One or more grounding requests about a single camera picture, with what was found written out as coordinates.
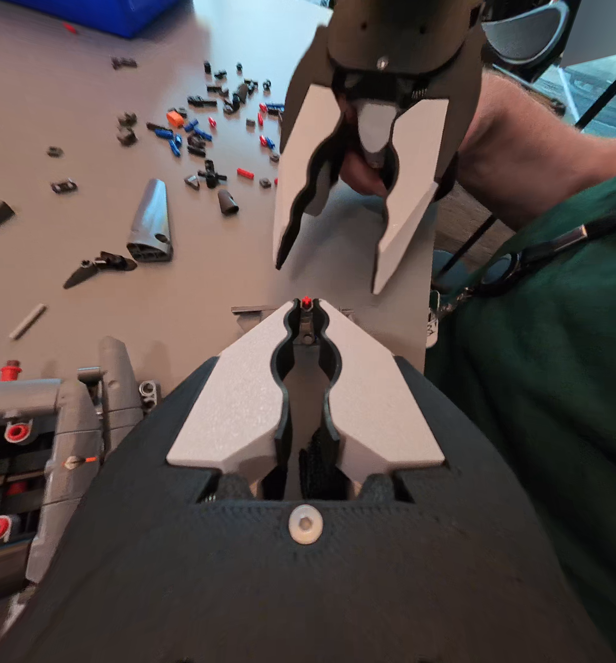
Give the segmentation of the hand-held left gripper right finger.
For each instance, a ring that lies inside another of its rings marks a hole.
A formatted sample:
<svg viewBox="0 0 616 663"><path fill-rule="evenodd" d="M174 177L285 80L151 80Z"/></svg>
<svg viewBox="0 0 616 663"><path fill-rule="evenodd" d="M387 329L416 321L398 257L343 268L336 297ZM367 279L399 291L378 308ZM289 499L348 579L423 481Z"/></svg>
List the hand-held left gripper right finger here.
<svg viewBox="0 0 616 663"><path fill-rule="evenodd" d="M445 463L393 353L326 300L312 301L323 396L323 455L359 492L373 475Z"/></svg>

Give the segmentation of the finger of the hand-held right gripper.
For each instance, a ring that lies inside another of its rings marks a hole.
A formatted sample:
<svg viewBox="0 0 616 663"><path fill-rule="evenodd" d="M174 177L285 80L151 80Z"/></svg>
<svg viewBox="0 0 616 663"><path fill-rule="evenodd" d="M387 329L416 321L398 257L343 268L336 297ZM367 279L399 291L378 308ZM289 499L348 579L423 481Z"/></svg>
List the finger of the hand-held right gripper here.
<svg viewBox="0 0 616 663"><path fill-rule="evenodd" d="M395 179L386 196L387 227L376 252L374 295L394 275L437 191L436 165L448 106L447 99L421 100L392 125Z"/></svg>
<svg viewBox="0 0 616 663"><path fill-rule="evenodd" d="M273 261L281 269L291 251L304 215L321 214L334 184L335 133L342 121L329 87L309 87L281 151L273 217Z"/></svg>

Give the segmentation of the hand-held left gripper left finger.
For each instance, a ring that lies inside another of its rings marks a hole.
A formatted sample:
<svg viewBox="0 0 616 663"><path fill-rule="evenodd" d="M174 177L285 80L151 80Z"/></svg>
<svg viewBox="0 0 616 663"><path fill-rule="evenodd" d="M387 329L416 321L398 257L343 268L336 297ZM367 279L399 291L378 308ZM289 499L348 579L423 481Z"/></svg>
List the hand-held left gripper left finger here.
<svg viewBox="0 0 616 663"><path fill-rule="evenodd" d="M295 365L301 311L290 300L217 357L166 455L177 468L246 479L263 498L283 498L293 427L285 378Z"/></svg>

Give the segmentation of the grey lego part red pin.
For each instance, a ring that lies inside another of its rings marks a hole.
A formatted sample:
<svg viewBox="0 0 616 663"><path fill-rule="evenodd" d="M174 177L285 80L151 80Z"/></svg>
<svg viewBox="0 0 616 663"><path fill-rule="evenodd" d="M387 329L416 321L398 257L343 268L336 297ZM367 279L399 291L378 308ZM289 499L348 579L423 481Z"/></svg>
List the grey lego part red pin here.
<svg viewBox="0 0 616 663"><path fill-rule="evenodd" d="M237 319L238 325L242 329L242 333L245 334L269 317L278 308L278 306L273 304L261 306L233 306L230 311ZM311 309L307 308L307 304L302 304L301 310L301 322L294 343L305 346L319 344L319 340L315 336Z"/></svg>

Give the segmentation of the person's right forearm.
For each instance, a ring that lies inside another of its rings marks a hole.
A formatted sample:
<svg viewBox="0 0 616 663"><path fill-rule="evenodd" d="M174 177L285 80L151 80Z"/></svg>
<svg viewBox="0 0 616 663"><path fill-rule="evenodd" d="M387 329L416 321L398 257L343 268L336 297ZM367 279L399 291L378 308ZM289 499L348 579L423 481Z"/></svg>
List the person's right forearm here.
<svg viewBox="0 0 616 663"><path fill-rule="evenodd" d="M616 177L616 138L581 133L511 79L484 71L457 181L512 231Z"/></svg>

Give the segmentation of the pile of small lego pieces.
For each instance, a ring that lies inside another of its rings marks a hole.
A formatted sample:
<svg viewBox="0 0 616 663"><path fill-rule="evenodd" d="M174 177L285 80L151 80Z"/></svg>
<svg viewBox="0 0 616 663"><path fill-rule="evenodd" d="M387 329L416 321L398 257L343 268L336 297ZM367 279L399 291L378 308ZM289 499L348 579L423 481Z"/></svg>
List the pile of small lego pieces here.
<svg viewBox="0 0 616 663"><path fill-rule="evenodd" d="M121 68L137 68L138 62L133 58L124 57L111 57L111 63L114 70ZM206 91L211 95L218 95L222 98L222 112L224 115L233 115L240 110L240 107L246 102L249 96L253 95L259 87L259 83L253 79L244 79L243 83L237 88L235 93L229 97L229 90L223 88L221 85L207 85ZM200 95L189 95L187 103L193 109L206 109L218 108L218 102L215 98L205 98ZM263 128L265 118L277 117L280 121L286 106L281 103L259 103L259 112L255 119L246 119L246 128L255 129ZM200 178L208 188L214 189L227 181L227 176L219 174L213 165L213 162L206 158L207 143L213 142L213 135L206 132L199 127L198 119L188 119L187 111L183 108L172 107L166 112L166 124L168 127L147 122L146 128L148 131L163 139L170 146L171 152L175 158L179 158L182 154L181 150L183 145L186 145L187 152L204 160L204 170L193 176L185 178L185 183L188 187L198 190L200 188ZM135 113L124 113L118 117L120 125L120 132L117 136L118 142L122 146L131 146L137 142L137 136L134 132L134 126L137 123L137 116ZM181 131L185 133L186 139L181 137ZM264 134L259 135L260 145L262 148L269 152L270 161L272 163L279 162L279 153L276 151L276 144L270 137ZM58 146L50 146L47 149L47 155L53 158L62 156L63 151ZM251 171L237 168L237 177L244 178L251 182L254 181L255 176ZM269 178L259 179L259 185L263 190L271 188L271 180ZM77 191L77 183L71 178L66 178L57 182L50 183L51 190L57 195L69 194Z"/></svg>

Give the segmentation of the partly built lego car model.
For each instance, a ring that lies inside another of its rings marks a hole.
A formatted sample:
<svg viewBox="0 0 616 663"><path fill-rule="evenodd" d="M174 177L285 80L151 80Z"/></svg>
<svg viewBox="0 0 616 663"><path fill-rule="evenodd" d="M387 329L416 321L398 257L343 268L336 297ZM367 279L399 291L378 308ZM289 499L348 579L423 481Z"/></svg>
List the partly built lego car model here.
<svg viewBox="0 0 616 663"><path fill-rule="evenodd" d="M105 459L162 400L111 336L76 378L21 372L0 370L0 599L39 584Z"/></svg>

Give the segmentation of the large grey lego panel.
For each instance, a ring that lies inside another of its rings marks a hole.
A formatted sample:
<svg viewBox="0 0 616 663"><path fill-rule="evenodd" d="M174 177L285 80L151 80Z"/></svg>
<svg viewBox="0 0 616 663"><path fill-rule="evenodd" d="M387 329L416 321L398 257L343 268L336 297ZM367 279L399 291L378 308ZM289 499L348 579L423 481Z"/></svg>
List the large grey lego panel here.
<svg viewBox="0 0 616 663"><path fill-rule="evenodd" d="M132 259L137 262L172 260L167 188L163 181L153 178L147 183L126 246Z"/></svg>

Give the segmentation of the black lego blade assembly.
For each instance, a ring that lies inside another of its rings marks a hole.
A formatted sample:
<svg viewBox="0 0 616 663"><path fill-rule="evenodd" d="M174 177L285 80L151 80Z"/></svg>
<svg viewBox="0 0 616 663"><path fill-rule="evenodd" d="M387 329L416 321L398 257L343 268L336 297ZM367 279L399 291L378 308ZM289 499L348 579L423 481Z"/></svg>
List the black lego blade assembly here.
<svg viewBox="0 0 616 663"><path fill-rule="evenodd" d="M101 251L100 255L94 259L80 261L76 271L65 281L63 289L68 290L80 285L100 272L130 272L136 270L137 267L137 262L132 259L120 254Z"/></svg>

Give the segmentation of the light grey lego axle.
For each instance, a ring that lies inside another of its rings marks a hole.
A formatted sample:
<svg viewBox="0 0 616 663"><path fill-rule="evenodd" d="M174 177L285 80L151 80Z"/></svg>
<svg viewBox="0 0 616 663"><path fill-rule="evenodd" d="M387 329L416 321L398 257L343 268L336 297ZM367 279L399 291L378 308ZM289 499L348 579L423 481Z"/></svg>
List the light grey lego axle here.
<svg viewBox="0 0 616 663"><path fill-rule="evenodd" d="M13 342L21 339L46 311L47 305L43 303L36 305L8 334L8 339Z"/></svg>

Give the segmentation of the person's right hand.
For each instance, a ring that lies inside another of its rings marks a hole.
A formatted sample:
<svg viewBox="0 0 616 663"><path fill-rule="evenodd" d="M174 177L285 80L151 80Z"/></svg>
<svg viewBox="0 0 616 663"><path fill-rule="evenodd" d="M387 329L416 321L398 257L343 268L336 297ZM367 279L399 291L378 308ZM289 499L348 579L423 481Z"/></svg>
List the person's right hand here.
<svg viewBox="0 0 616 663"><path fill-rule="evenodd" d="M353 191L386 198L387 187L383 175L383 169L371 166L360 151L353 147L346 149L339 177Z"/></svg>

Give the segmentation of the black office chair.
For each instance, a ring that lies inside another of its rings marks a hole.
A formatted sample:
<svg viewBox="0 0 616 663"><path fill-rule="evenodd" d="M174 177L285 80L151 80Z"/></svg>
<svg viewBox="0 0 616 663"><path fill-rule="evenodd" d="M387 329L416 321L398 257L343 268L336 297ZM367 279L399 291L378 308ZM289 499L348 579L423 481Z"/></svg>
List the black office chair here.
<svg viewBox="0 0 616 663"><path fill-rule="evenodd" d="M549 1L506 19L485 21L482 29L503 64L530 66L552 55L565 36L570 15L566 1Z"/></svg>

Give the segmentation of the plain blue plastic bin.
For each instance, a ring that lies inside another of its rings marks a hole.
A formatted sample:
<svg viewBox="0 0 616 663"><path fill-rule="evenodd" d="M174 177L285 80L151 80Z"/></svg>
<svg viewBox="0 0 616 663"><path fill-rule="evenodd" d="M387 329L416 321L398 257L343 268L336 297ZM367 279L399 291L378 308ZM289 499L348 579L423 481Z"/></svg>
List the plain blue plastic bin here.
<svg viewBox="0 0 616 663"><path fill-rule="evenodd" d="M180 1L9 1L81 27L133 38Z"/></svg>

